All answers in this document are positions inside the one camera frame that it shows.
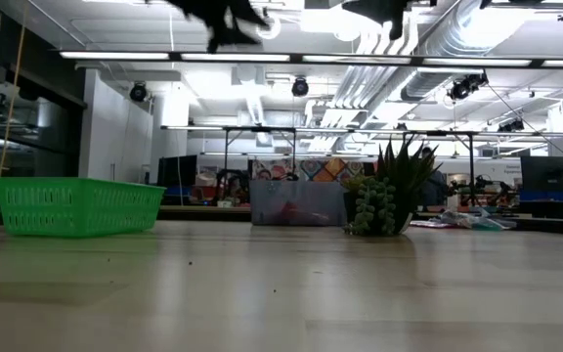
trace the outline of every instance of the window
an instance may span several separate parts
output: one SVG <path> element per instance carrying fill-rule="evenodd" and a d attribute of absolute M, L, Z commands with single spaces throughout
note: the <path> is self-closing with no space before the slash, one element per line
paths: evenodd
<path fill-rule="evenodd" d="M 0 162 L 4 141 L 0 140 Z M 57 177 L 67 174 L 66 154 L 8 142 L 1 175 L 4 177 Z"/>
<path fill-rule="evenodd" d="M 10 121 L 10 139 L 62 153 L 78 153 L 79 135 L 74 133 L 68 111 L 61 106 L 10 83 L 0 85 L 0 138 L 6 134 L 6 123 L 13 93 L 15 108 Z"/>

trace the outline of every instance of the basket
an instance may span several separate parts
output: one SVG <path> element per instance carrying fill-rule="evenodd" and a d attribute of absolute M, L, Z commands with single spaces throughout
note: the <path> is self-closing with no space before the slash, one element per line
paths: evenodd
<path fill-rule="evenodd" d="M 85 238 L 153 227 L 164 189 L 79 178 L 0 178 L 11 235 Z"/>

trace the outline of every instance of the potted plant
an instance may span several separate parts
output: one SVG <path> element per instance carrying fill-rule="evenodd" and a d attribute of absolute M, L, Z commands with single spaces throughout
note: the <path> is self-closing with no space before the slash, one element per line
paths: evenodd
<path fill-rule="evenodd" d="M 344 207 L 347 212 L 347 223 L 352 222 L 356 218 L 356 199 L 358 198 L 360 187 L 366 178 L 364 174 L 359 173 L 340 182 L 340 185 L 347 190 L 343 195 Z"/>
<path fill-rule="evenodd" d="M 361 236 L 395 235 L 393 202 L 395 188 L 388 185 L 388 179 L 377 181 L 374 177 L 363 180 L 356 199 L 356 215 L 345 230 Z"/>
<path fill-rule="evenodd" d="M 396 208 L 393 209 L 394 233 L 401 234 L 406 230 L 411 221 L 411 214 L 416 210 L 420 202 L 420 187 L 429 179 L 429 176 L 442 164 L 434 168 L 436 156 L 434 148 L 431 154 L 421 157 L 422 146 L 416 153 L 410 155 L 408 148 L 413 138 L 404 137 L 399 153 L 395 155 L 392 148 L 392 140 L 388 143 L 386 154 L 379 149 L 377 160 L 377 181 L 387 179 L 389 185 L 394 186 L 393 193 Z"/>

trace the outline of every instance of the colorful poster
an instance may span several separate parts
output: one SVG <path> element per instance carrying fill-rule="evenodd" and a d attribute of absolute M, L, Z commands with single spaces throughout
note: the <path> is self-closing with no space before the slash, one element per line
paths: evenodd
<path fill-rule="evenodd" d="M 253 180 L 279 180 L 292 172 L 292 160 L 253 160 Z M 340 182 L 364 172 L 364 165 L 340 158 L 327 160 L 301 160 L 295 169 L 299 180 L 315 182 Z"/>

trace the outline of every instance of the computer monitor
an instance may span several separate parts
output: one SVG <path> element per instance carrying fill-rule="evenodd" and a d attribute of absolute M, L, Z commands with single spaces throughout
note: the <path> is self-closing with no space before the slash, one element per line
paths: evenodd
<path fill-rule="evenodd" d="M 194 186 L 195 177 L 196 155 L 164 157 L 159 161 L 157 169 L 158 186 L 176 187 L 180 183 L 183 187 Z"/>
<path fill-rule="evenodd" d="M 563 156 L 521 156 L 523 191 L 563 192 Z"/>

